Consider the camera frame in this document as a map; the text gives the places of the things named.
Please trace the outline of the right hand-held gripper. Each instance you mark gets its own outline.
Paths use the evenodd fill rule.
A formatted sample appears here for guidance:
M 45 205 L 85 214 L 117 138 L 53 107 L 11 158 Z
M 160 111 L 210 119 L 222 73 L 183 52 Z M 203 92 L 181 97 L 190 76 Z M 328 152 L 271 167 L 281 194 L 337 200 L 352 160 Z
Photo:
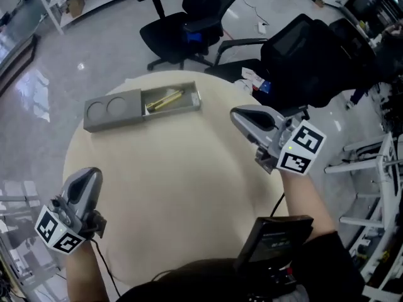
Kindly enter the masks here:
M 268 106 L 243 105 L 231 109 L 230 119 L 257 146 L 255 161 L 269 174 L 279 169 L 306 175 L 326 141 L 305 109 L 284 116 Z

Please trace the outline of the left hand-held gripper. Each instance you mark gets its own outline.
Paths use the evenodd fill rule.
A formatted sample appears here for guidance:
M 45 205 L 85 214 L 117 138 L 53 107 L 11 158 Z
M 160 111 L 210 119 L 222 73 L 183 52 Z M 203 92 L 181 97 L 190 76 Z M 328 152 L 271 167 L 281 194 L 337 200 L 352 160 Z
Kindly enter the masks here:
M 103 174 L 87 167 L 71 174 L 60 193 L 45 204 L 35 224 L 35 231 L 47 248 L 72 254 L 95 235 L 103 236 L 106 220 L 96 210 Z

